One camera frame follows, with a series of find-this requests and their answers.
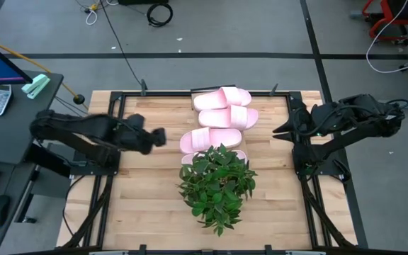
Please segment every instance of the green plant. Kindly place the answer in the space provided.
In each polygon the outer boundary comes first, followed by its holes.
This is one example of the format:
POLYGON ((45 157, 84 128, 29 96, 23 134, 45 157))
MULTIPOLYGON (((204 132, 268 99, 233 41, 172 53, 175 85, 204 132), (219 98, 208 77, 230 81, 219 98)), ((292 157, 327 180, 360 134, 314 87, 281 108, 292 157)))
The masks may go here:
POLYGON ((206 152, 199 152, 193 164, 184 164, 179 174, 183 183, 178 187, 185 203, 192 208, 193 216, 201 215, 203 227, 215 227, 213 232, 221 236, 224 228, 240 222, 242 195, 252 197, 257 174, 249 170, 249 164, 239 159, 236 152, 226 150, 221 144, 206 152))

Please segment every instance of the red equipment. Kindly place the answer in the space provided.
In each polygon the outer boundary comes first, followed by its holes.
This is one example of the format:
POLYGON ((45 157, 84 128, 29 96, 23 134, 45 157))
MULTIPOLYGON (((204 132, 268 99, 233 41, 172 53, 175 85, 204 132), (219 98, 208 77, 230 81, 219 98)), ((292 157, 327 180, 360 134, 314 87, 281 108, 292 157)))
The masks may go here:
MULTIPOLYGON (((406 0, 381 0, 380 5, 382 6, 382 13, 366 12, 373 1, 374 0, 369 0, 362 10, 363 16, 366 17, 365 20, 372 24, 372 28, 369 30, 369 36, 372 39, 377 36, 378 31, 383 27, 382 25, 386 26, 396 17, 404 6, 406 0)), ((406 27, 406 25, 408 25, 408 2, 404 10, 397 19, 391 23, 391 25, 398 26, 400 32, 396 35, 381 35, 378 37, 378 40, 392 40, 397 43, 408 45, 408 29, 406 27)))

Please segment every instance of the white cable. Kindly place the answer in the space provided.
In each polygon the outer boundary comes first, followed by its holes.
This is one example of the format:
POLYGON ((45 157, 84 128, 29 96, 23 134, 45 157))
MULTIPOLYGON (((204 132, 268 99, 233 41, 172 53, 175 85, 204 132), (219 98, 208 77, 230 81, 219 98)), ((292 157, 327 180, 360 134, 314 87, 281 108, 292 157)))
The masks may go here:
POLYGON ((106 3, 109 4, 109 5, 118 5, 119 4, 119 3, 112 4, 111 0, 106 0, 106 3))
POLYGON ((98 18, 97 13, 95 11, 92 11, 91 9, 89 9, 89 14, 88 14, 88 17, 86 18, 86 24, 88 24, 90 26, 93 25, 95 22, 97 22, 97 18, 98 18), (96 19, 93 20, 93 22, 90 23, 89 22, 89 17, 91 17, 92 14, 94 14, 96 16, 96 19))
POLYGON ((381 31, 377 34, 377 36, 374 38, 373 43, 371 43, 371 46, 369 46, 369 49, 368 49, 368 51, 367 51, 367 53, 366 53, 366 60, 368 61, 368 64, 370 65, 370 67, 371 67, 374 71, 376 71, 376 72, 379 72, 379 73, 381 73, 381 74, 392 74, 392 73, 395 73, 395 72, 400 72, 400 71, 402 71, 402 70, 408 69, 408 67, 403 67, 403 68, 398 69, 398 70, 380 71, 380 70, 377 70, 377 69, 371 64, 371 62, 369 61, 369 52, 371 51, 371 48, 373 47, 374 43, 375 43, 375 42, 377 41, 377 39, 379 38, 380 34, 382 34, 382 32, 383 32, 389 25, 391 25, 391 23, 393 23, 393 22, 397 19, 397 17, 400 16, 401 12, 405 9, 405 6, 407 5, 407 3, 408 3, 408 0, 405 1, 404 6, 401 8, 401 10, 399 11, 399 13, 397 13, 396 17, 393 18, 384 28, 382 28, 382 30, 381 30, 381 31))

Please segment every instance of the black desk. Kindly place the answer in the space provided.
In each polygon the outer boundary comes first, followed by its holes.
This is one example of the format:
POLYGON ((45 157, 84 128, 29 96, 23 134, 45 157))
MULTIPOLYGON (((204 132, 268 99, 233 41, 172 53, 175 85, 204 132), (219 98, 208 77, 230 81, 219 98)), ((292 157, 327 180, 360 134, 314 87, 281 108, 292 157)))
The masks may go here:
MULTIPOLYGON (((26 74, 33 78, 42 73, 26 74)), ((0 195, 7 188, 5 194, 11 197, 8 219, 0 228, 0 245, 35 170, 34 163, 22 162, 33 143, 29 125, 37 112, 50 107, 64 78, 61 74, 46 75, 51 81, 35 99, 29 99, 21 91, 22 86, 12 86, 12 102, 0 116, 0 195)))

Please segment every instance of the pink slipper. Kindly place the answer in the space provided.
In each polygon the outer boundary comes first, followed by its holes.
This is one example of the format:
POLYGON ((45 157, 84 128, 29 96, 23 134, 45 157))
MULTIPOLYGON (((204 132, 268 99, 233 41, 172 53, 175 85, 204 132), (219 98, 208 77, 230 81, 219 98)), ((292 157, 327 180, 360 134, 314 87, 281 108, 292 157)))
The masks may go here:
POLYGON ((199 113, 199 124, 209 128, 236 128, 248 130, 256 124, 259 114, 255 109, 229 106, 222 110, 203 110, 199 113))
POLYGON ((202 152, 210 146, 219 147, 221 144, 226 148, 233 148, 242 142, 242 134, 234 128, 210 129, 208 127, 198 128, 183 135, 180 142, 182 153, 190 154, 202 152))
POLYGON ((247 106, 251 103, 251 95, 244 89, 221 87, 217 91, 196 96, 193 99, 195 110, 224 109, 228 106, 247 106))
MULTIPOLYGON (((237 153, 237 157, 238 157, 239 159, 245 159, 245 163, 248 161, 247 155, 245 154, 245 152, 243 152, 243 151, 241 151, 241 150, 234 150, 233 152, 236 152, 236 153, 237 153)), ((182 158, 182 164, 192 164, 192 163, 193 163, 193 157, 194 157, 196 154, 197 154, 197 152, 194 153, 194 154, 188 154, 188 155, 183 156, 183 158, 182 158)))

